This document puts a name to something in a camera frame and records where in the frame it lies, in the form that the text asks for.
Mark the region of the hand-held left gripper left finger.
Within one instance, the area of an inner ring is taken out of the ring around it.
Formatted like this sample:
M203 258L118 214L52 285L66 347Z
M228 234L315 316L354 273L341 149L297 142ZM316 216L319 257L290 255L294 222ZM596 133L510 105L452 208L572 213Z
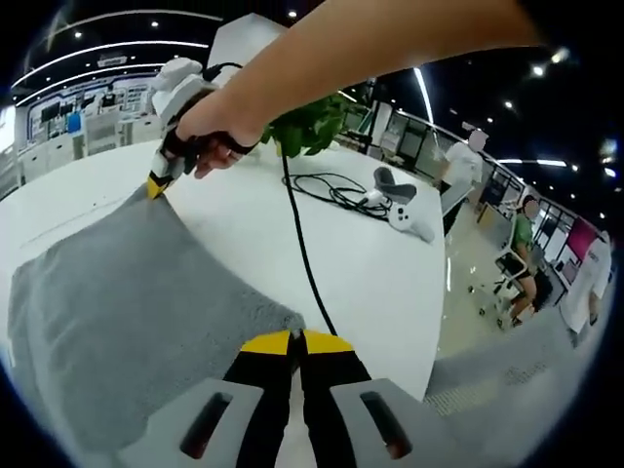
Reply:
M222 379L208 378L154 412L120 451L126 467L268 467L289 418L289 330L245 342Z

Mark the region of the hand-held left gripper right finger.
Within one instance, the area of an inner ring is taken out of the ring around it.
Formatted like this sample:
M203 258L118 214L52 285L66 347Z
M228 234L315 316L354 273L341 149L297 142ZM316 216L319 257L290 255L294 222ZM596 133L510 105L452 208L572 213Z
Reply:
M458 443L442 419L388 378L371 378L341 337L303 330L303 416L319 467L451 467Z

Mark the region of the person's right hand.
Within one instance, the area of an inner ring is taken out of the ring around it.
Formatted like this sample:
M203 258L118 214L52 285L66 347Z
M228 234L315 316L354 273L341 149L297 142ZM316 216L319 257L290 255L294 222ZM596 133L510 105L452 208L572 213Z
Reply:
M226 132L238 144L247 147L259 142L265 125L263 117L244 100L220 90L191 107L181 117L175 133L181 140L189 140L215 132ZM212 171L229 169L242 157L239 152L212 140L200 152L194 176L201 179Z

